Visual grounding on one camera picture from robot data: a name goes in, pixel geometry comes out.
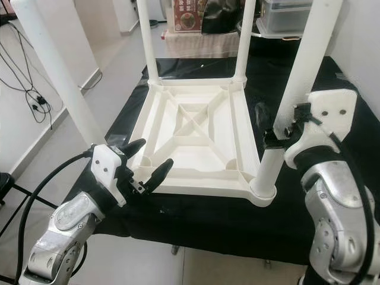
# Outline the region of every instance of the plug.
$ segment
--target plug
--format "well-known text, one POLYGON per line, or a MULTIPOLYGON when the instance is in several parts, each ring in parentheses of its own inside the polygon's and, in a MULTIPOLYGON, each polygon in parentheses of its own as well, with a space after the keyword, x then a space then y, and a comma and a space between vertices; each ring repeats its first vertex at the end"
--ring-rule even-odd
POLYGON ((44 97, 42 97, 41 95, 37 96, 37 102, 39 105, 44 105, 47 103, 46 99, 44 97))

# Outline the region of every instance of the black tablecloth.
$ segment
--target black tablecloth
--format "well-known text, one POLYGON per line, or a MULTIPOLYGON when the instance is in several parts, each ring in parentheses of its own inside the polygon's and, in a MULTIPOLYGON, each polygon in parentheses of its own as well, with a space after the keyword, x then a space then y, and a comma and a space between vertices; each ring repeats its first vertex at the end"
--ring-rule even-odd
MULTIPOLYGON (((222 78, 233 75, 235 58, 158 59, 163 78, 222 78)), ((271 115, 276 111, 292 67, 292 59, 250 57, 247 67, 246 101, 259 155, 263 154, 262 134, 255 123, 254 107, 264 102, 271 115)), ((323 60, 313 90, 355 89, 338 79, 335 62, 323 60)), ((128 140, 148 92, 147 71, 113 123, 106 138, 126 136, 128 140)), ((358 99, 351 133, 344 140, 362 171, 367 186, 380 203, 380 123, 367 104, 358 99)), ((245 257, 308 264, 314 225, 308 214, 300 177, 283 166, 273 203, 259 208, 239 198, 153 194, 150 204, 115 207, 99 224, 96 233, 132 236, 208 251, 245 257), (164 210, 157 210, 157 205, 164 210)), ((96 188, 88 167, 76 181, 67 199, 80 190, 96 188)))

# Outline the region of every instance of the tiled floor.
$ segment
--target tiled floor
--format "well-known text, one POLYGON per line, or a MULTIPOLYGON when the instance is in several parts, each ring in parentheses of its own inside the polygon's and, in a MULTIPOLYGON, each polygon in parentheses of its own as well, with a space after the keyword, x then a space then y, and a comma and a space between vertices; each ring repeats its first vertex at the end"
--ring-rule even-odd
MULTIPOLYGON (((165 57, 166 50, 160 35, 165 26, 152 30, 156 57, 165 57)), ((103 51, 103 54, 114 51, 103 51)), ((86 101, 105 133, 131 94, 145 65, 140 29, 128 36, 118 54, 112 59, 101 59, 104 77, 86 95, 86 101)), ((37 184, 58 164, 86 149, 71 118, 66 118, 51 139, 41 149, 30 166, 17 181, 27 189, 37 184)), ((86 161, 79 161, 60 173, 41 196, 59 204, 83 169, 86 161)), ((13 192, 6 197, 7 205, 0 211, 0 227, 22 199, 13 192)), ((35 240, 42 234, 51 210, 36 203, 28 219, 25 253, 28 258, 35 240)), ((13 276, 16 262, 18 216, 0 240, 0 273, 13 276)), ((211 285, 211 284, 296 284, 304 268, 273 262, 272 269, 264 268, 263 261, 253 258, 221 255, 190 248, 170 253, 170 245, 94 235, 88 240, 88 257, 82 270, 70 284, 132 284, 132 285, 211 285)))

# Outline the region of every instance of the white wall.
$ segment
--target white wall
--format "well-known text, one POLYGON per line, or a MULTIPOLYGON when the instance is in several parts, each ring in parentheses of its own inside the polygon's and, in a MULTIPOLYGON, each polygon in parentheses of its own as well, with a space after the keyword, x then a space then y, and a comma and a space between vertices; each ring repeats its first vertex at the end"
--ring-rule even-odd
POLYGON ((75 7, 91 47, 121 37, 112 1, 75 0, 75 7))
MULTIPOLYGON (((73 79, 79 86, 83 86, 98 67, 74 4, 71 0, 38 0, 38 3, 49 31, 68 65, 73 79)), ((20 44, 10 26, 5 25, 0 28, 0 42, 5 46, 13 60, 20 65, 20 68, 26 71, 20 44)), ((27 45, 25 47, 33 65, 49 79, 34 50, 27 45)), ((54 121, 62 112, 60 98, 33 68, 31 69, 31 76, 38 91, 52 105, 52 119, 54 121)), ((2 60, 0 60, 0 77, 12 86, 18 87, 17 81, 2 60)), ((10 90, 0 83, 0 122, 0 172, 12 172, 20 160, 29 153, 32 146, 46 132, 50 132, 49 120, 47 119, 41 124, 35 123, 25 101, 24 93, 10 90)))
POLYGON ((330 54, 380 119, 380 1, 345 0, 330 54))
POLYGON ((113 0, 113 6, 115 7, 120 32, 131 31, 138 21, 137 12, 134 10, 131 0, 113 0))

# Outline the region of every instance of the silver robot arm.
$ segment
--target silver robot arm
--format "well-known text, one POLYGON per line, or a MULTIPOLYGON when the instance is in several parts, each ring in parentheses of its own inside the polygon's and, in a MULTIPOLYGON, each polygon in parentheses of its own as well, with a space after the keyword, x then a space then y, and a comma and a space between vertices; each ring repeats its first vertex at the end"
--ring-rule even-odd
POLYGON ((105 215, 88 193, 58 207, 30 253, 21 285, 68 284, 84 242, 105 215))
POLYGON ((126 161, 144 144, 141 139, 121 148, 94 147, 91 172, 99 189, 80 192, 54 211, 47 230, 31 250, 20 285, 68 284, 82 246, 108 211, 116 205, 123 207, 133 195, 152 193, 164 181, 173 165, 171 159, 161 164, 146 183, 135 181, 134 173, 127 168, 126 161))
MULTIPOLYGON (((330 284, 350 284, 363 264, 366 220, 362 200, 348 164, 330 160, 313 165, 303 175, 306 208, 315 224, 310 251, 313 269, 330 284)), ((380 227, 373 212, 375 202, 367 189, 375 226, 375 248, 362 284, 376 284, 380 272, 380 227)))
MULTIPOLYGON (((308 94, 307 101, 294 107, 284 158, 302 175, 306 208, 315 224, 311 266, 327 283, 351 284, 364 262, 368 225, 357 181, 338 145, 350 132, 356 93, 317 91, 308 94)), ((373 215, 372 193, 363 192, 372 210, 369 219, 375 241, 372 262, 361 284, 374 284, 380 273, 380 227, 373 215)))

